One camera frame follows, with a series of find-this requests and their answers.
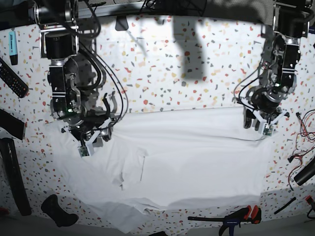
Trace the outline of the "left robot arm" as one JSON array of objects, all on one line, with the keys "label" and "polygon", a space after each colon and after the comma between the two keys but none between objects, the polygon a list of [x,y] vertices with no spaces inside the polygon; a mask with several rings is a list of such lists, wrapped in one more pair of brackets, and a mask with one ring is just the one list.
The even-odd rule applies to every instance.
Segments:
[{"label": "left robot arm", "polygon": [[280,104],[295,91],[295,67],[301,51],[301,38],[308,36],[310,21],[315,13],[311,0],[276,0],[272,26],[265,33],[263,70],[244,97],[237,99],[244,106],[244,128],[253,127],[263,136],[272,136],[282,117],[289,117]]}]

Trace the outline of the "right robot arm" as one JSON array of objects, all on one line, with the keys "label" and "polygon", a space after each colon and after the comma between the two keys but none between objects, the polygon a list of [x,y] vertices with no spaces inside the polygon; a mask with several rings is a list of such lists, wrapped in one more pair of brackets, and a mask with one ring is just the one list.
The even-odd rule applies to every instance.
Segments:
[{"label": "right robot arm", "polygon": [[[99,88],[103,74],[100,62],[92,53],[79,47],[81,39],[93,40],[101,24],[88,1],[85,1],[95,23],[87,32],[78,26],[78,1],[35,0],[32,18],[39,26],[40,54],[50,61],[47,79],[52,89],[51,111],[68,124],[68,131],[87,150],[98,139],[111,140],[114,118],[106,98],[105,110],[88,107],[89,96]],[[76,56],[82,56],[95,69],[96,78],[80,83]]]}]

